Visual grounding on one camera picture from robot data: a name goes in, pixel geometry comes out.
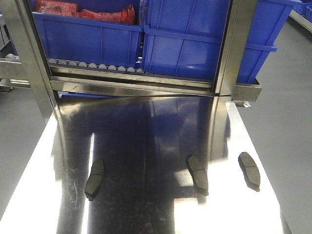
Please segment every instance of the metal shelf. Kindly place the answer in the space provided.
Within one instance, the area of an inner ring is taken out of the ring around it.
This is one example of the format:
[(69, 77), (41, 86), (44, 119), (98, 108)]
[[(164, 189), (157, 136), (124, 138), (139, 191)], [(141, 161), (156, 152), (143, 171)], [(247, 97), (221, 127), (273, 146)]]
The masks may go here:
[(312, 22), (308, 21), (302, 15), (298, 14), (294, 10), (292, 10), (290, 17), (292, 17), (295, 21), (301, 24), (305, 29), (309, 30), (312, 33)]
[[(235, 88), (257, 0), (232, 0), (225, 29), (224, 43), (219, 58), (219, 68), (214, 83), (170, 78), (142, 76), (127, 73), (68, 69), (49, 66), (40, 41), (30, 5), (24, 0), (2, 0), (0, 8), (20, 62), (0, 61), (1, 75), (5, 84), (30, 86), (42, 116), (47, 121), (54, 110), (57, 91), (96, 93), (111, 96), (228, 96), (240, 99), (245, 87)], [(247, 86), (252, 101), (261, 88)]]

